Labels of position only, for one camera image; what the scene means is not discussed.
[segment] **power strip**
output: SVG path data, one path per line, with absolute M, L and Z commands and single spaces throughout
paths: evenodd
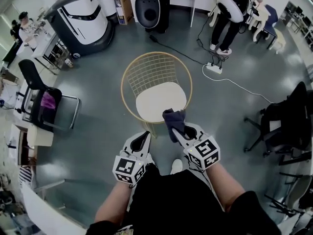
M 219 66 L 216 66 L 216 65 L 213 65 L 213 66 L 212 66 L 211 63 L 207 63 L 205 66 L 206 66 L 206 68 L 207 68 L 208 70 L 214 71 L 214 72 L 216 72 L 216 73 L 218 73 L 218 74 L 222 74 L 223 69 L 220 69 Z

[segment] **black cap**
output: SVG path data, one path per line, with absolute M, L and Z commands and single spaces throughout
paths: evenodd
M 19 20 L 22 20 L 23 18 L 27 17 L 27 15 L 28 15 L 28 12 L 26 12 L 26 11 L 20 13 Z

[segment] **shoe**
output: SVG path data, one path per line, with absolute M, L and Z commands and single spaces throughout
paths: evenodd
M 210 42 L 210 50 L 215 50 L 216 49 L 216 45 L 212 44 L 212 42 Z
M 218 48 L 218 50 L 216 51 L 217 54 L 219 54 L 219 55 L 224 55 L 224 56 L 228 56 L 228 55 L 230 55 L 232 52 L 233 52 L 233 51 L 232 51 L 230 48 L 228 48 L 228 49 L 226 49 L 226 50 L 221 50 L 220 48 Z
M 173 164 L 172 164 L 172 171 L 171 171 L 171 175 L 181 172 L 182 171 L 182 160 L 180 159 L 175 159 Z
M 156 163 L 153 161 L 152 156 L 151 156 L 150 153 L 148 153 L 148 155 L 147 155 L 147 160 L 148 160 L 148 164 L 156 165 Z

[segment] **black shirt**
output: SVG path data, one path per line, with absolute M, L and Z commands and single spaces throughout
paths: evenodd
M 98 222 L 87 235 L 281 234 L 252 191 L 238 197 L 225 213 L 209 187 L 190 171 L 168 176 L 149 172 L 140 179 L 122 226 Z
M 15 25 L 11 30 L 10 30 L 10 34 L 11 36 L 14 36 L 15 39 L 19 39 L 21 41 L 20 35 L 19 35 L 19 30 L 20 30 L 21 25 L 17 24 Z

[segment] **black t-shirt sleeve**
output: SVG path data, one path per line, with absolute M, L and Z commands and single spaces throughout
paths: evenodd
M 262 209 L 255 192 L 239 196 L 228 213 L 229 221 L 237 231 L 253 235 L 281 235 L 280 230 Z
M 90 225 L 86 235 L 113 235 L 117 232 L 118 227 L 109 221 L 100 221 Z

